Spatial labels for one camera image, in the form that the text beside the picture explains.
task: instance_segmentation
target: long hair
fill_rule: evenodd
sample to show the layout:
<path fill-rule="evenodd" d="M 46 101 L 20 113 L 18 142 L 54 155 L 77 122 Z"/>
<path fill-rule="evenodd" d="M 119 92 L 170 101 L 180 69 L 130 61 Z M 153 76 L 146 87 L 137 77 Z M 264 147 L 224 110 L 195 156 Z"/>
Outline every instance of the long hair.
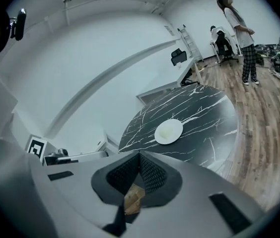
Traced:
<path fill-rule="evenodd" d="M 217 2 L 225 9 L 231 9 L 231 11 L 235 14 L 235 16 L 237 17 L 237 19 L 239 20 L 239 22 L 246 26 L 244 19 L 239 15 L 238 11 L 233 7 L 233 6 L 226 6 L 223 0 L 217 0 Z"/>

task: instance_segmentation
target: plaid pants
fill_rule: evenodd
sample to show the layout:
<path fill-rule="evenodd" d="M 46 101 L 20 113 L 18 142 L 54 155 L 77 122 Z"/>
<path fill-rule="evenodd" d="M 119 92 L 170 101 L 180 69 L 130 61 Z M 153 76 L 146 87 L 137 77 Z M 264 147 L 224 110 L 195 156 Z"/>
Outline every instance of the plaid pants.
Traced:
<path fill-rule="evenodd" d="M 243 75 L 242 79 L 243 81 L 248 82 L 248 77 L 250 73 L 250 78 L 253 81 L 257 81 L 257 75 L 256 75 L 256 51 L 254 44 L 241 48 L 241 51 L 244 56 L 244 66 L 243 66 Z"/>

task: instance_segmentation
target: black marble table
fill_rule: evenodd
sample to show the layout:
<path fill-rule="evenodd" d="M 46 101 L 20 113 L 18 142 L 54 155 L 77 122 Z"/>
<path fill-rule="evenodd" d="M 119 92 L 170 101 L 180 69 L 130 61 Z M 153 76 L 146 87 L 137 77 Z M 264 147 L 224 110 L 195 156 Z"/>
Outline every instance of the black marble table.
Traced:
<path fill-rule="evenodd" d="M 161 145 L 155 129 L 168 119 L 183 124 L 180 138 Z M 119 153 L 145 150 L 204 167 L 227 159 L 235 150 L 237 114 L 229 98 L 205 85 L 176 88 L 146 105 L 131 120 L 119 145 Z"/>

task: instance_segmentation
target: wooden floor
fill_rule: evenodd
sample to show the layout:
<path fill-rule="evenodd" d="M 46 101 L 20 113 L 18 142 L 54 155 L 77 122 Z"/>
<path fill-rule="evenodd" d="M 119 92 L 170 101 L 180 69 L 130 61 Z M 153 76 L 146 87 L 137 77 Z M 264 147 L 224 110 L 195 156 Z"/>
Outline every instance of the wooden floor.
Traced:
<path fill-rule="evenodd" d="M 237 149 L 217 173 L 269 210 L 280 201 L 280 80 L 268 68 L 257 66 L 260 85 L 250 82 L 245 86 L 242 58 L 240 63 L 210 67 L 215 61 L 200 63 L 208 64 L 201 72 L 204 84 L 224 91 L 239 115 Z M 143 195 L 141 188 L 131 188 L 126 196 L 127 214 L 139 211 L 135 209 Z"/>

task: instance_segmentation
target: white ladder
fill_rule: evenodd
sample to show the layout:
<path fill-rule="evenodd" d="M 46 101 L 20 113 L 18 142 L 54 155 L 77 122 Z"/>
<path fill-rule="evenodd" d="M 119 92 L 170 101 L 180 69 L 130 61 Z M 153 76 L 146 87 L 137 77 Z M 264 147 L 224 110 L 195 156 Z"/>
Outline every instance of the white ladder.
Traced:
<path fill-rule="evenodd" d="M 178 31 L 181 35 L 182 41 L 184 42 L 186 48 L 190 52 L 190 58 L 193 57 L 195 61 L 203 60 L 199 48 L 196 46 L 193 38 L 191 37 L 191 35 L 186 30 L 186 26 L 183 25 L 183 29 L 178 28 Z"/>

